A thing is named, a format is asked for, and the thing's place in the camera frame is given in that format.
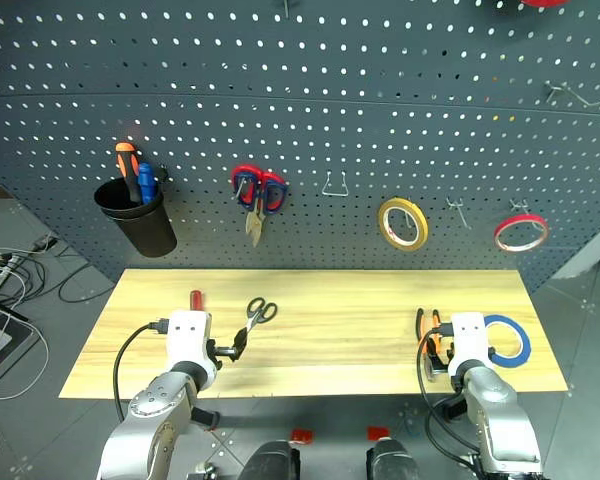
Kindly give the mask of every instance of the screwdriver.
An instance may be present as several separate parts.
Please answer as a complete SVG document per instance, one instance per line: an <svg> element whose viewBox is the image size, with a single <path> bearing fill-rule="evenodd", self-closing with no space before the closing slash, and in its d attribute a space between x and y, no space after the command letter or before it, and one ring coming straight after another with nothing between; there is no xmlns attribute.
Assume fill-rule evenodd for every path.
<svg viewBox="0 0 600 480"><path fill-rule="evenodd" d="M129 200L135 204L142 203L140 186L138 185L138 153L136 147L127 142L116 144L118 166L129 189Z"/></svg>

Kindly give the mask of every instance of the gray pegboard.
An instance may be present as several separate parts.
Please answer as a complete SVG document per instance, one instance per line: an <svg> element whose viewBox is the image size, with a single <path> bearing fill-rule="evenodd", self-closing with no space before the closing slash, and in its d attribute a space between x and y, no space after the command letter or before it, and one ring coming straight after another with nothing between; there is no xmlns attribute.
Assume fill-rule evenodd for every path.
<svg viewBox="0 0 600 480"><path fill-rule="evenodd" d="M0 3L0 182L104 273L125 266L512 268L537 288L600 230L600 1ZM170 173L179 244L135 253L92 201L128 139ZM253 249L230 200L238 163L289 181ZM351 195L324 197L326 170ZM413 253L376 211L429 218ZM471 230L446 207L462 197ZM493 247L526 199L546 247ZM528 232L519 232L520 237Z"/></svg>

